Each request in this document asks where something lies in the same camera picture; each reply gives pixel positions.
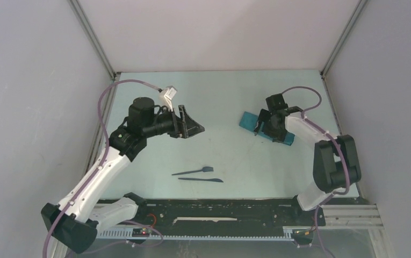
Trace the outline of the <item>teal cloth napkin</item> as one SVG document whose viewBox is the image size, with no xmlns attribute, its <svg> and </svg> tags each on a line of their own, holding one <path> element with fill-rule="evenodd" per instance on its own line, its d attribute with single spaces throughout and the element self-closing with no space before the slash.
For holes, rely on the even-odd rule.
<svg viewBox="0 0 411 258">
<path fill-rule="evenodd" d="M 258 117 L 257 115 L 245 111 L 245 112 L 243 113 L 241 119 L 240 119 L 239 126 L 240 126 L 241 128 L 243 128 L 243 129 L 245 129 L 245 130 L 253 133 L 253 130 L 254 130 L 255 125 L 256 125 L 257 117 Z M 259 137 L 268 139 L 268 140 L 270 140 L 270 141 L 272 141 L 272 142 L 277 142 L 277 143 L 281 143 L 281 144 L 288 145 L 288 146 L 291 146 L 291 145 L 294 143 L 294 140 L 295 140 L 295 135 L 292 134 L 292 133 L 287 133 L 284 141 L 275 140 L 274 138 L 266 135 L 266 134 L 263 132 L 263 129 L 261 129 L 261 131 L 259 132 L 259 134 L 256 135 L 256 136 L 259 136 Z"/>
</svg>

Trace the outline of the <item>dark plastic knife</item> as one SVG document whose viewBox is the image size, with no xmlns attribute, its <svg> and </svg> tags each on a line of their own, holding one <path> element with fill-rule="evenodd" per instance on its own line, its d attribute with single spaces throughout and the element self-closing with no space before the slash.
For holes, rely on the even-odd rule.
<svg viewBox="0 0 411 258">
<path fill-rule="evenodd" d="M 190 178 L 190 177 L 179 177 L 179 180 L 183 181 L 202 181 L 202 182 L 215 182 L 223 183 L 224 181 L 219 178 Z"/>
</svg>

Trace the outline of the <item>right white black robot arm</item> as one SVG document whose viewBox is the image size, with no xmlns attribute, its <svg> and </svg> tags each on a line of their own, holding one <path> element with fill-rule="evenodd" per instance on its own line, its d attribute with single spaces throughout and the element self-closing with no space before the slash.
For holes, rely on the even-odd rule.
<svg viewBox="0 0 411 258">
<path fill-rule="evenodd" d="M 334 195 L 346 195 L 350 186 L 361 180 L 355 140 L 350 135 L 324 130 L 308 119 L 303 109 L 288 106 L 282 94 L 267 97 L 265 101 L 267 108 L 261 109 L 254 134 L 263 133 L 278 143 L 297 137 L 314 152 L 313 183 L 296 196 L 298 205 L 290 209 L 291 220 L 303 225 L 310 220 L 311 210 Z"/>
</svg>

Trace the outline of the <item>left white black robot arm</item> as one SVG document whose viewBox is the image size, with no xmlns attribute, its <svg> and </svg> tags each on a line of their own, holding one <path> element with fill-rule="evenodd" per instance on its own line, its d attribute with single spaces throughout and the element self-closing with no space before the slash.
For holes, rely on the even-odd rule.
<svg viewBox="0 0 411 258">
<path fill-rule="evenodd" d="M 149 138 L 167 134 L 187 139 L 204 132 L 204 127 L 187 114 L 184 105 L 179 105 L 178 110 L 176 115 L 175 110 L 156 105 L 151 98 L 136 98 L 128 108 L 128 116 L 111 133 L 86 175 L 65 198 L 42 208 L 48 236 L 81 254 L 93 244 L 98 233 L 125 220 L 135 224 L 144 222 L 147 217 L 147 209 L 142 206 L 144 199 L 133 193 L 107 208 L 95 210 L 94 207 L 111 182 L 146 147 Z"/>
</svg>

